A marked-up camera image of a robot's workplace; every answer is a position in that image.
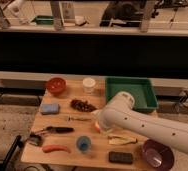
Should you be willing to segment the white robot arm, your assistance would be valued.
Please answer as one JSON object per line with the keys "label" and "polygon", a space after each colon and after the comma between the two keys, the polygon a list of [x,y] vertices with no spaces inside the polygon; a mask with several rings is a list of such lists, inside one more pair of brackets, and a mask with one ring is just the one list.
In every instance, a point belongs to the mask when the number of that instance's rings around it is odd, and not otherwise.
{"label": "white robot arm", "polygon": [[94,111],[99,129],[108,131],[116,125],[188,154],[188,124],[136,112],[134,104],[130,93],[118,92],[102,109]]}

